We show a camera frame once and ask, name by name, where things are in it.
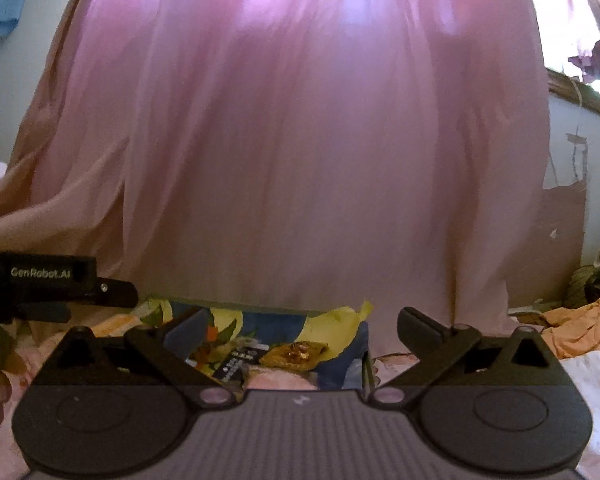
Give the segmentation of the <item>grey snack tray box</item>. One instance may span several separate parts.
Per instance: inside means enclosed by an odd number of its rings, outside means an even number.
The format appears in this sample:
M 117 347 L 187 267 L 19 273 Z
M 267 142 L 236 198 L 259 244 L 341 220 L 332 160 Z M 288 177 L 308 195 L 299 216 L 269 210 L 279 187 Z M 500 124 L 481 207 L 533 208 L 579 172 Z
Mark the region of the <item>grey snack tray box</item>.
M 368 358 L 367 318 L 373 305 L 323 313 L 264 312 L 222 304 L 150 298 L 136 309 L 159 327 L 191 307 L 209 313 L 204 342 L 186 359 L 216 382 L 237 390 L 360 390 Z

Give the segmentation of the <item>orange crumpled blanket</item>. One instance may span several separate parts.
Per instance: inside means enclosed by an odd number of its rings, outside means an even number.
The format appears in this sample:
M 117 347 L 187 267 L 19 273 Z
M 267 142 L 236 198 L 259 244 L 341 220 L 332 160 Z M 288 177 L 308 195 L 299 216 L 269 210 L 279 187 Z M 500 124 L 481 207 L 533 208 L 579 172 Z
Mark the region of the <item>orange crumpled blanket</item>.
M 558 359 L 600 352 L 600 299 L 574 310 L 550 310 L 542 319 L 547 322 L 542 338 Z

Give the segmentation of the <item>pink curtain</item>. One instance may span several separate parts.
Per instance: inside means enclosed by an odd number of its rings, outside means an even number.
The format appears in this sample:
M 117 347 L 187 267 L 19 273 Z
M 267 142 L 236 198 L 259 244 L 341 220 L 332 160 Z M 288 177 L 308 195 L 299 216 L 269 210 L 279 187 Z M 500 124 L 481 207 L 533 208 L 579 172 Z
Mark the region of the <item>pink curtain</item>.
M 70 0 L 0 249 L 144 295 L 515 327 L 550 145 L 532 0 Z

